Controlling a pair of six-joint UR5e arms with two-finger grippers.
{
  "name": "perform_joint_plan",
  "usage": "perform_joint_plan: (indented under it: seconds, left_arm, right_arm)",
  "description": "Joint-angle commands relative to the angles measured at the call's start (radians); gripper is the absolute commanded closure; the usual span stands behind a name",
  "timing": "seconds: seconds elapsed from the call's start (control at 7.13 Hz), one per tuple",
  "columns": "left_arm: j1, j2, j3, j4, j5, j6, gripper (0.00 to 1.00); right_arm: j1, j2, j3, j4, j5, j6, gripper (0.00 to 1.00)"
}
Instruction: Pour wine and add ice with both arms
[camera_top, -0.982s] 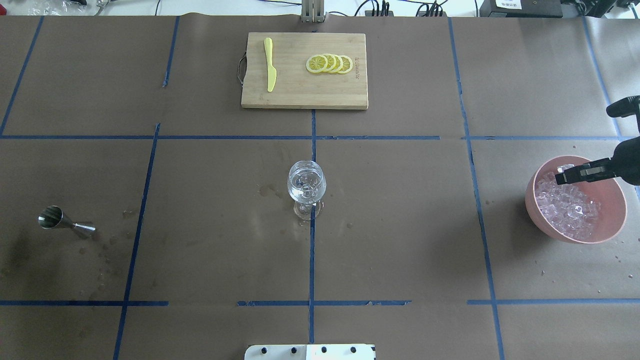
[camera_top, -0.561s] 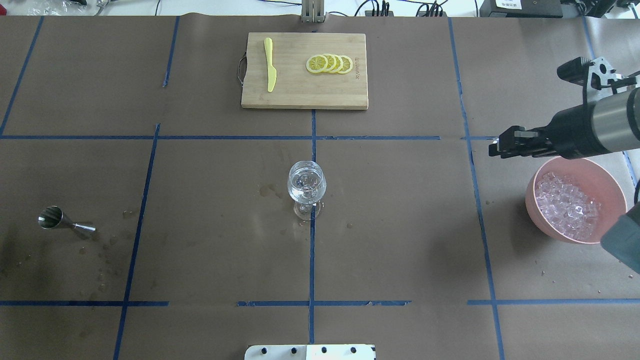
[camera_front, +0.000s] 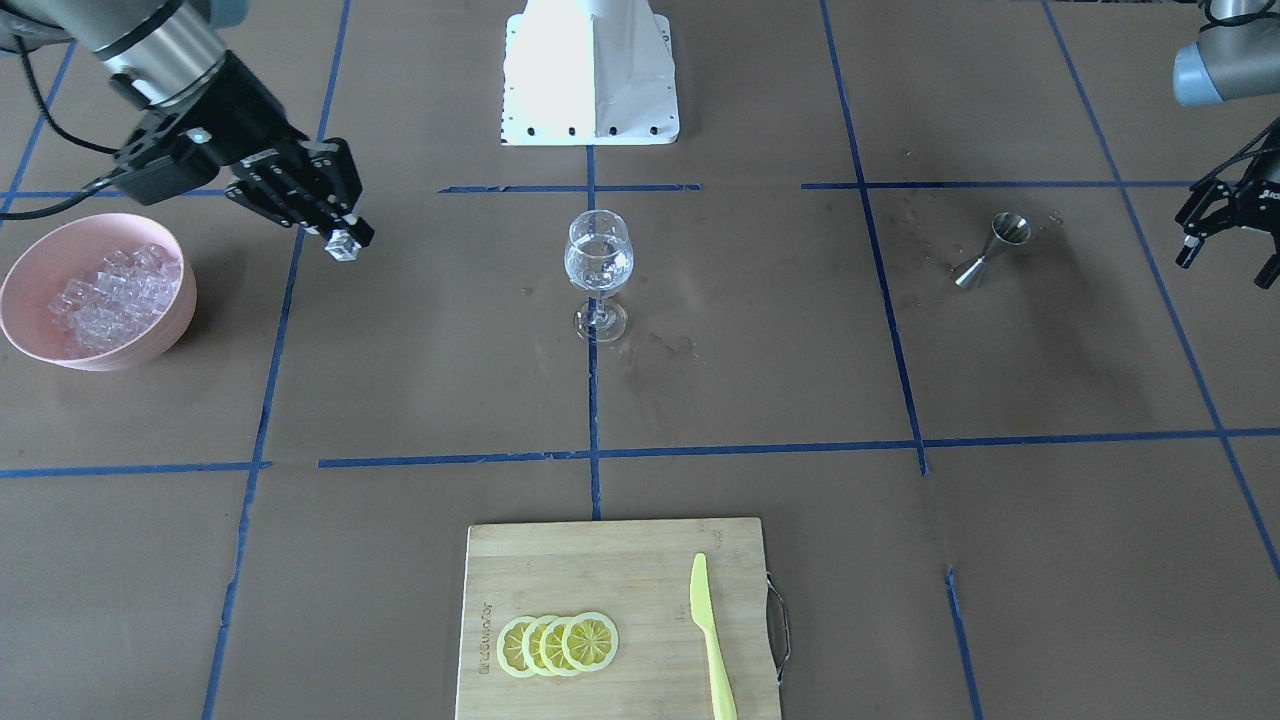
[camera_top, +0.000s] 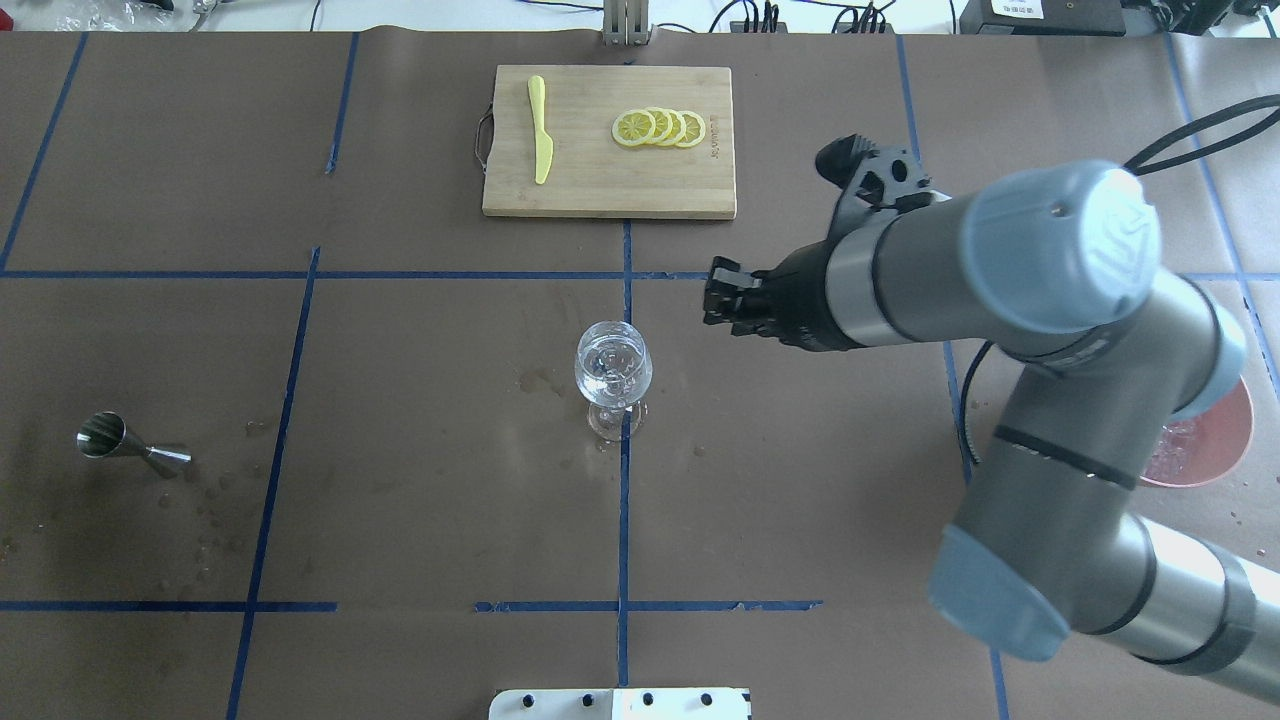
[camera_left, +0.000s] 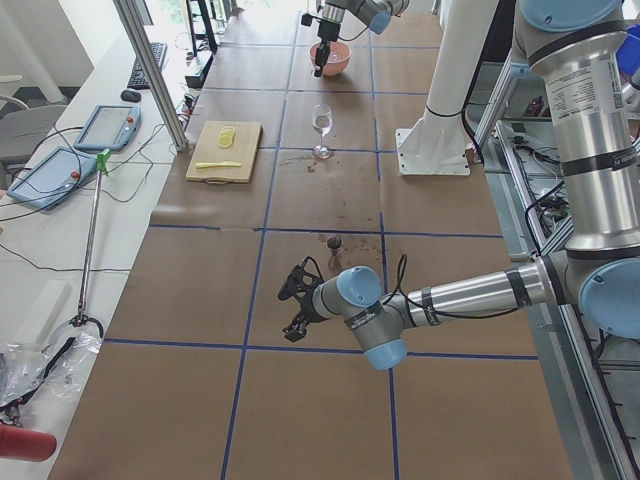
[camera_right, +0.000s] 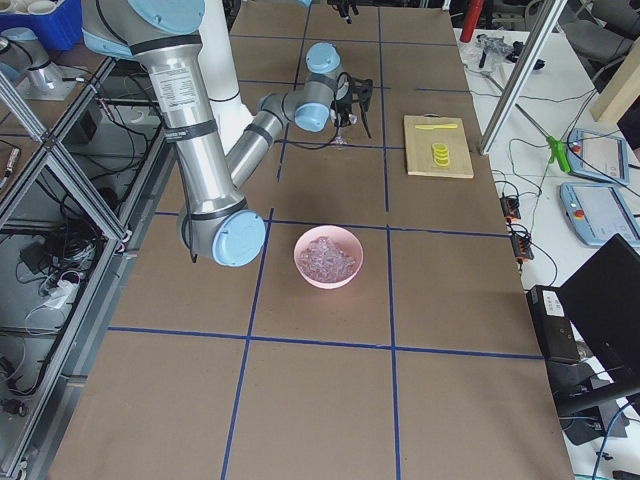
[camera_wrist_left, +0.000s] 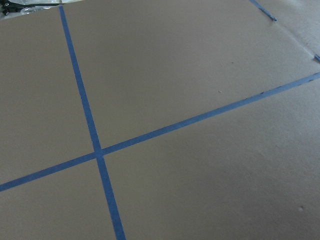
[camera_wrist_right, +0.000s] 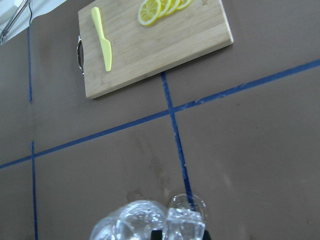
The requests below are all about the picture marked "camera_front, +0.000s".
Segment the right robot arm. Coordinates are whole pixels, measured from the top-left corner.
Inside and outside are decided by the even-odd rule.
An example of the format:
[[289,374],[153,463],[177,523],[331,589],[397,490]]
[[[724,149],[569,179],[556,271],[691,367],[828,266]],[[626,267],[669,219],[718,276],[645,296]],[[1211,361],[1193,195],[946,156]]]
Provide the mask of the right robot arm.
[[5,1],[3,51],[76,41],[110,74],[114,90],[142,111],[111,151],[113,169],[69,199],[19,222],[69,210],[114,188],[150,206],[202,188],[223,169],[225,196],[276,225],[321,236],[351,261],[374,237],[360,215],[364,187],[349,145],[294,128],[280,101],[224,44],[218,31],[241,23],[244,1]]

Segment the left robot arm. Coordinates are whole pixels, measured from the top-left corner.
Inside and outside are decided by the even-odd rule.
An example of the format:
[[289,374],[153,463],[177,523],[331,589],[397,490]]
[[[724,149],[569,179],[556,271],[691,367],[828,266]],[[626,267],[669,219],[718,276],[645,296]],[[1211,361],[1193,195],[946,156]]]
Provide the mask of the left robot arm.
[[[1201,1],[1204,23],[1174,61],[1172,90],[1183,106],[1275,95],[1279,15],[1275,1]],[[1175,263],[1188,269],[1210,237],[1243,228],[1279,241],[1277,122],[1268,123],[1189,188],[1175,222],[1184,241]]]

